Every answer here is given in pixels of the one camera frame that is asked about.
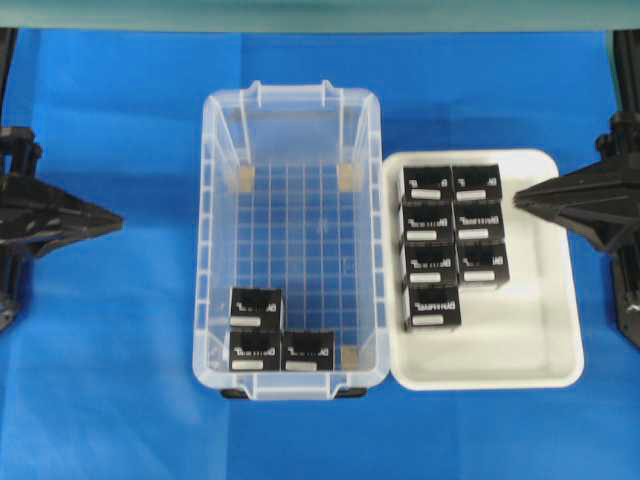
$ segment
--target blue cloth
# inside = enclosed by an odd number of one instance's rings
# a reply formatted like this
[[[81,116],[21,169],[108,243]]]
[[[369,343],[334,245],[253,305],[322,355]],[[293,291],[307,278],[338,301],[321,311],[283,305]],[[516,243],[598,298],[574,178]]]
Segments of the blue cloth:
[[[33,269],[0,336],[0,478],[600,479],[640,476],[640,354],[606,258],[570,237],[586,368],[561,390],[226,401],[191,371],[201,109],[221,88],[360,86],[384,155],[535,147],[597,160],[615,111],[605,35],[274,36],[21,31],[5,124],[40,176],[124,215]]]

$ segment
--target clear plastic bin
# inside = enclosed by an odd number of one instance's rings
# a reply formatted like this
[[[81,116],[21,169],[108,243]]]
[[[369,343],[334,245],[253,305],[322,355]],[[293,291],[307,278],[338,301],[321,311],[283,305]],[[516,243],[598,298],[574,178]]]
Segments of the clear plastic bin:
[[[251,399],[330,399],[389,371],[380,106],[320,85],[221,91],[204,107],[193,369]],[[332,372],[232,372],[229,291],[282,288],[286,328],[336,334]]]

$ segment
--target grid pattern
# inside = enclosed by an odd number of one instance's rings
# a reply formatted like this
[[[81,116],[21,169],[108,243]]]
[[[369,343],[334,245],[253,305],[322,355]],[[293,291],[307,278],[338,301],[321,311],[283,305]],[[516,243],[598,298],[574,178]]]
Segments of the grid pattern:
[[[238,196],[236,285],[282,288],[287,328],[334,330],[337,354],[357,340],[353,201],[335,165],[256,167]]]

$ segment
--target white tray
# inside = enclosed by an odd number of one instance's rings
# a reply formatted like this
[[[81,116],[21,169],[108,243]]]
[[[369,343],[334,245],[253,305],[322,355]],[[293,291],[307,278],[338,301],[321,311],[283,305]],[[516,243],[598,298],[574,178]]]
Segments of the white tray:
[[[511,279],[460,288],[462,326],[402,327],[396,179],[403,166],[498,164]],[[518,190],[558,175],[537,150],[398,153],[382,166],[382,242],[391,371],[413,390],[563,387],[584,357],[567,235],[513,206]]]

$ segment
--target black box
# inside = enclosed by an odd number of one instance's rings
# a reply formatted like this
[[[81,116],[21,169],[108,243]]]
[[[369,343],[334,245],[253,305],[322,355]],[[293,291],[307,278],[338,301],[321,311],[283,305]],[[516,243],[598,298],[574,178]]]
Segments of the black box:
[[[280,333],[232,330],[229,334],[229,370],[280,370]]]
[[[456,203],[453,206],[456,237],[460,242],[491,242],[504,240],[502,208],[493,203]]]
[[[504,243],[458,244],[460,284],[501,284],[509,280],[509,264]]]
[[[454,245],[407,243],[400,249],[404,285],[428,287],[457,285]]]
[[[424,201],[450,202],[451,199],[451,168],[404,167],[400,171],[400,204]]]
[[[451,205],[402,205],[398,223],[402,242],[453,242]]]
[[[456,287],[411,288],[404,290],[407,329],[416,327],[457,327],[461,323],[460,299]]]
[[[497,165],[453,167],[453,188],[458,202],[500,200],[502,186]]]
[[[284,332],[282,336],[282,370],[333,370],[334,357],[333,332]]]
[[[229,324],[234,328],[281,330],[284,301],[279,288],[231,289]]]

